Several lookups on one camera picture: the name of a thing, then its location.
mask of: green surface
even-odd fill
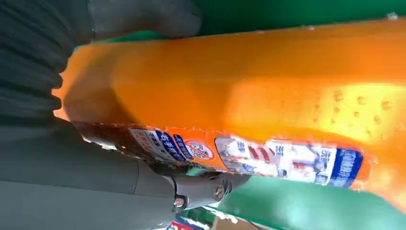
[[[369,193],[252,177],[217,210],[279,230],[404,230],[406,217]]]
[[[269,30],[406,15],[405,0],[195,0],[203,14],[200,35]],[[113,41],[161,39],[139,32]]]
[[[213,226],[215,215],[203,207],[186,210],[180,213],[181,217],[192,219],[209,227]]]
[[[204,16],[200,35],[379,19],[392,12],[406,15],[406,0],[197,0],[196,4]],[[161,38],[140,32],[112,41]],[[374,195],[267,177],[253,177],[218,209],[280,230],[406,229],[406,217]]]

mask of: logo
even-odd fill
[[[195,140],[187,140],[185,141],[186,148],[188,151],[196,158],[209,161],[214,158],[213,152],[211,149],[204,144],[195,141]]]

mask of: bottle label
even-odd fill
[[[82,135],[102,146],[147,161],[193,165],[220,172],[252,174],[349,187],[363,157],[352,149],[294,144],[272,139],[259,144],[224,132],[76,123]]]
[[[286,178],[337,187],[349,187],[362,164],[351,149],[299,145],[269,140],[265,145],[240,138],[216,138],[220,158],[231,171]]]

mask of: cartoon image on label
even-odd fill
[[[259,145],[241,138],[214,140],[223,164],[233,172],[348,187],[362,163],[350,149],[269,140]]]
[[[186,140],[185,145],[187,150],[200,160],[209,161],[214,158],[211,149],[196,140]]]

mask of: blue label stripe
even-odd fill
[[[182,151],[182,153],[185,155],[187,159],[193,160],[193,156],[190,154],[188,151],[188,148],[185,145],[185,142],[183,141],[182,137],[178,134],[173,135],[175,138],[176,143],[179,146],[179,149]]]
[[[333,172],[328,185],[350,187],[362,165],[361,153],[350,149],[337,149]]]
[[[177,161],[186,162],[185,157],[179,152],[178,148],[176,147],[175,142],[170,137],[168,133],[156,131],[159,140],[162,142],[162,145],[166,149],[166,151]]]

